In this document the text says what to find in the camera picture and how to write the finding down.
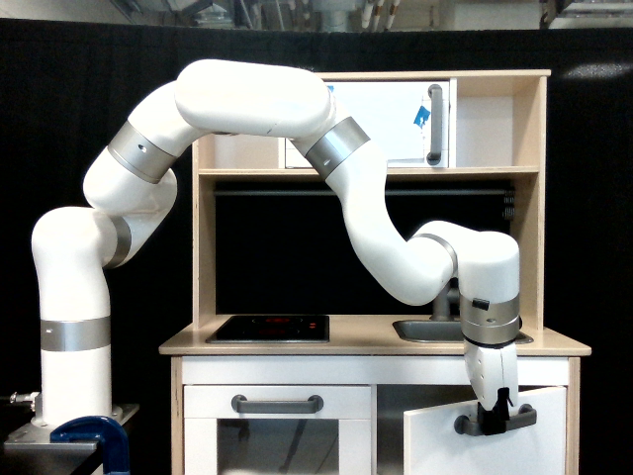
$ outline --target glass panel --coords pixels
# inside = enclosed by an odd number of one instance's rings
[[[338,474],[338,421],[221,420],[219,475]]]

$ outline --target sink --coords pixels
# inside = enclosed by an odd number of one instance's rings
[[[435,322],[432,320],[401,320],[394,322],[398,336],[406,341],[420,343],[455,343],[464,340],[461,322]],[[531,343],[534,338],[519,332],[516,343]]]

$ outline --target black induction cooktop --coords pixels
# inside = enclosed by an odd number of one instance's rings
[[[327,315],[234,315],[207,343],[323,343],[329,341]]]

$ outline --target cabinet door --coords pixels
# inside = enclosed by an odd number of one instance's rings
[[[537,411],[536,425],[489,436],[460,435],[455,420],[477,402],[405,412],[405,475],[564,475],[567,389],[519,393]]]

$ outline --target drawer handle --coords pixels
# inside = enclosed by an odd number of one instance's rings
[[[323,408],[321,396],[310,396],[307,401],[248,401],[237,394],[230,406],[240,414],[315,414]]]

